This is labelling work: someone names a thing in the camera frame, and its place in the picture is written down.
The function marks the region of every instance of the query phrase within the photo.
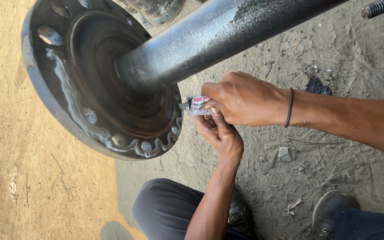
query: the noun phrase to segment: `black rubber band bracelet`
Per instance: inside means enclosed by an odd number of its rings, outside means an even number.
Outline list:
[[[291,106],[293,105],[293,88],[290,88],[290,106],[288,107],[288,117],[287,117],[287,123],[285,124],[285,128],[288,127],[288,124],[290,123],[290,116],[291,116]]]

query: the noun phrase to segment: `sandy ground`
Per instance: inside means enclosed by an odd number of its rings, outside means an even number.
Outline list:
[[[190,77],[179,83],[182,97],[232,69],[301,90],[317,76],[333,95],[384,99],[384,15],[364,21],[367,3],[350,1]],[[24,68],[20,29],[32,4],[0,1],[0,239],[145,239],[131,215],[140,186],[165,177],[205,191],[216,152],[187,116],[174,147],[147,161],[114,160],[75,139],[45,108]],[[180,16],[198,5],[188,0]],[[245,153],[237,183],[260,236],[307,239],[313,207],[331,189],[384,212],[384,153],[312,129],[238,130]],[[293,161],[278,158],[279,146],[290,148]],[[295,215],[284,216],[299,198]]]

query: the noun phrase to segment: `metal pipe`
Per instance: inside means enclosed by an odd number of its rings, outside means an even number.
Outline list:
[[[116,61],[121,81],[155,92],[347,0],[209,0]]]

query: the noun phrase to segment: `dark pants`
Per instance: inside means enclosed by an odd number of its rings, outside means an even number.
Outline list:
[[[149,240],[184,239],[204,193],[165,178],[145,183],[133,205],[133,217]],[[247,240],[230,227],[226,240]],[[336,214],[336,240],[384,240],[384,214],[342,209]]]

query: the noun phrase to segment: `hand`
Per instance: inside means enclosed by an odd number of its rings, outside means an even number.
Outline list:
[[[217,108],[210,110],[211,117],[193,116],[202,136],[217,150],[219,164],[238,167],[244,152],[244,143],[234,126],[224,120]]]
[[[220,109],[229,124],[284,125],[287,120],[289,90],[250,74],[229,71],[219,83],[206,82],[201,93],[212,98],[204,108]]]

